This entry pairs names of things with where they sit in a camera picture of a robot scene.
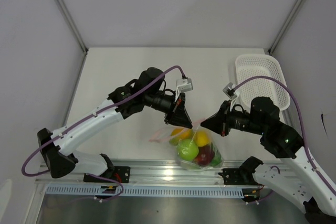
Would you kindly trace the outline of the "green toy cabbage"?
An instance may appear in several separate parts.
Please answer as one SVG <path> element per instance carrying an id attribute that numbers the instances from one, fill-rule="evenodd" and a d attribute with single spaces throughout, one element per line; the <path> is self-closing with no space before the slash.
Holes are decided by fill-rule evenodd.
<path id="1" fill-rule="evenodd" d="M 222 156 L 221 156 L 221 153 L 218 149 L 216 149 L 215 151 L 215 156 L 214 158 L 212 159 L 210 165 L 211 167 L 217 167 L 219 166 L 220 164 L 222 163 Z"/>

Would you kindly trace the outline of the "green toy apple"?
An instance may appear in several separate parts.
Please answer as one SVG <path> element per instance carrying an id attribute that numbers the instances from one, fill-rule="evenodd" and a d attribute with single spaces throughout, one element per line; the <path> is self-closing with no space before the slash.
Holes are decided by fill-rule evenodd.
<path id="1" fill-rule="evenodd" d="M 177 145 L 177 153 L 182 160 L 191 162 L 198 155 L 198 146 L 192 139 L 187 138 Z"/>

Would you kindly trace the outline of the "yellow toy lemon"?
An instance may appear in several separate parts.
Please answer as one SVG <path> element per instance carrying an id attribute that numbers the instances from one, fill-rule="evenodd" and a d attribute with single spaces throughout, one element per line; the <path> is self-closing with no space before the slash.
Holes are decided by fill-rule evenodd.
<path id="1" fill-rule="evenodd" d="M 210 145 L 212 140 L 206 131 L 197 130 L 193 136 L 193 141 L 198 147 L 204 147 Z"/>

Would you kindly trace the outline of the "clear pink-dotted zip bag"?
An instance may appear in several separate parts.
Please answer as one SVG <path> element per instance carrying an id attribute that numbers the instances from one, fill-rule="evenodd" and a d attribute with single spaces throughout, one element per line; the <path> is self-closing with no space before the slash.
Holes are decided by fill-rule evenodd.
<path id="1" fill-rule="evenodd" d="M 165 145 L 174 151 L 176 161 L 185 170 L 208 170 L 223 164 L 211 131 L 200 125 L 192 129 L 165 127 L 156 131 L 149 142 Z"/>

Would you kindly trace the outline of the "orange yellow toy mango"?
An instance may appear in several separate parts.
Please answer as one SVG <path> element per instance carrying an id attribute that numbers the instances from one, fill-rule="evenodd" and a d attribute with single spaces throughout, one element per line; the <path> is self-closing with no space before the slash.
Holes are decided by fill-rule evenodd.
<path id="1" fill-rule="evenodd" d="M 181 140 L 190 138 L 193 135 L 193 130 L 188 128 L 175 128 L 171 133 L 169 143 L 177 146 Z"/>

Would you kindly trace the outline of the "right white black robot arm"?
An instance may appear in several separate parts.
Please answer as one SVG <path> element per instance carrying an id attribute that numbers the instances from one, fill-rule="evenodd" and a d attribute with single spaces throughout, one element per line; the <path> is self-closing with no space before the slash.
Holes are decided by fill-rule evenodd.
<path id="1" fill-rule="evenodd" d="M 313 167 L 303 138 L 280 121 L 279 113 L 268 97 L 254 98 L 249 112 L 237 111 L 230 101 L 224 101 L 201 127 L 221 136 L 228 135 L 231 129 L 260 135 L 264 149 L 286 164 L 301 183 L 289 181 L 253 156 L 241 164 L 240 179 L 246 184 L 256 182 L 269 187 L 300 209 L 308 223 L 335 223 L 335 196 Z"/>

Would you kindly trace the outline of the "red toy apple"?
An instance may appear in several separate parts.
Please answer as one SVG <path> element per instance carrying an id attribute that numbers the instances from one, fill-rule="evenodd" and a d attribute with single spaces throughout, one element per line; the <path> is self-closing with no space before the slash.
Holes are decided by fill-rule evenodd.
<path id="1" fill-rule="evenodd" d="M 215 156 L 214 149 L 211 145 L 205 145 L 198 148 L 198 155 L 194 158 L 194 162 L 199 166 L 207 166 L 211 163 Z"/>

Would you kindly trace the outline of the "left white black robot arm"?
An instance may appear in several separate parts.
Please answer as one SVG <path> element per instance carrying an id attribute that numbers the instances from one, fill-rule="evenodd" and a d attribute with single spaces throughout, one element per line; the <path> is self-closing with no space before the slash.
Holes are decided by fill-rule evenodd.
<path id="1" fill-rule="evenodd" d="M 105 129 L 150 107 L 164 114 L 168 125 L 192 128 L 185 109 L 185 94 L 193 89 L 192 81 L 184 74 L 174 91 L 161 89 L 166 73 L 150 67 L 124 86 L 116 88 L 83 119 L 72 125 L 37 133 L 41 155 L 52 178 L 62 178 L 74 171 L 96 175 L 102 182 L 114 176 L 114 165 L 106 154 L 91 155 L 77 151 L 85 141 Z"/>

